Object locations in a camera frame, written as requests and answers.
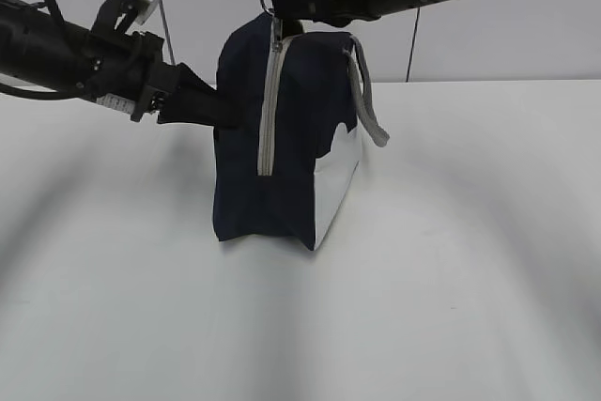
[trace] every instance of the white table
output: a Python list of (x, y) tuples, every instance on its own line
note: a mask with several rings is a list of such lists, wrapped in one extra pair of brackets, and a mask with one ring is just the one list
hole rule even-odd
[(313, 255), (217, 243), (210, 130), (2, 98), (0, 399), (600, 399), (601, 83), (376, 99)]

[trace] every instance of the gray zipper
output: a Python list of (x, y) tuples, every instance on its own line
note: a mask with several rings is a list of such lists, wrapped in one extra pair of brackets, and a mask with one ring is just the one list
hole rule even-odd
[(278, 109), (278, 93), (280, 78), (284, 68), (285, 55), (295, 37), (288, 37), (276, 42), (271, 47), (265, 79), (265, 97), (261, 113), (261, 129), (259, 132), (258, 175), (273, 176), (275, 163), (275, 117)]

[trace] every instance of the bag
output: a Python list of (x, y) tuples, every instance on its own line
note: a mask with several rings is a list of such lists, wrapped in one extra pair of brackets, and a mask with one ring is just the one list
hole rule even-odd
[(389, 140), (361, 44), (262, 14), (225, 44), (217, 85), (245, 110), (242, 128), (215, 130), (217, 237), (296, 237), (315, 250), (362, 156), (358, 116), (378, 146)]

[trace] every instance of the gray handle strap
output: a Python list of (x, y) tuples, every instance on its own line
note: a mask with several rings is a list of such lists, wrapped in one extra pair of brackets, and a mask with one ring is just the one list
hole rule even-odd
[[(359, 65), (355, 62), (352, 52), (345, 50), (345, 55), (348, 57), (350, 86), (357, 109), (357, 116), (369, 136), (374, 140), (376, 146), (385, 147), (388, 145), (391, 136), (379, 125), (378, 117), (374, 111), (372, 79), (367, 68), (365, 52), (357, 37), (351, 35), (351, 38), (355, 44), (355, 53), (357, 54)], [(363, 91), (361, 90), (361, 80), (363, 80)]]

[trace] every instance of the metal rod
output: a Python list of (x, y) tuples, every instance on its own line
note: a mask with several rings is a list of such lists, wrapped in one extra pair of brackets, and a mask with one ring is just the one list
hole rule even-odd
[(417, 41), (417, 32), (420, 28), (420, 16), (422, 14), (422, 9), (417, 8), (417, 13), (415, 15), (415, 28), (413, 29), (413, 40), (411, 42), (411, 54), (409, 55), (409, 63), (407, 66), (407, 79), (406, 82), (409, 83), (411, 80), (411, 70), (413, 69), (413, 56), (415, 55), (415, 43)]
[(161, 0), (159, 2), (159, 8), (161, 9), (162, 28), (165, 31), (165, 39), (167, 40), (167, 48), (169, 49), (169, 56), (171, 58), (171, 64), (176, 65), (176, 57), (173, 52), (173, 43), (171, 41), (171, 34), (169, 33), (169, 24), (167, 23), (167, 15), (165, 14), (165, 5)]

